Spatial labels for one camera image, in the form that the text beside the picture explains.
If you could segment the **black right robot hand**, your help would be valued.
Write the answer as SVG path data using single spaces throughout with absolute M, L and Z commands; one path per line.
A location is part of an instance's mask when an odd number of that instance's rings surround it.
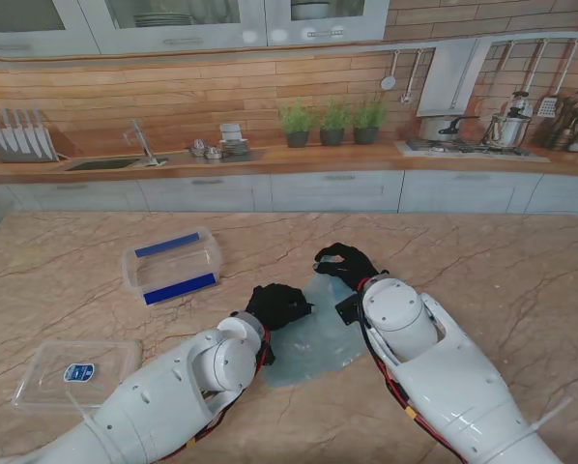
M 317 274 L 338 277 L 358 293 L 370 279 L 388 273 L 387 270 L 377 271 L 363 252 L 342 243 L 322 248 L 314 260 L 314 271 Z

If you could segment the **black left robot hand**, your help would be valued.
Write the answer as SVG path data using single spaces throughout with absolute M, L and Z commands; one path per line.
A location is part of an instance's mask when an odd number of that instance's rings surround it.
M 254 316 L 270 332 L 286 327 L 312 312 L 301 289 L 271 283 L 253 289 L 246 312 Z

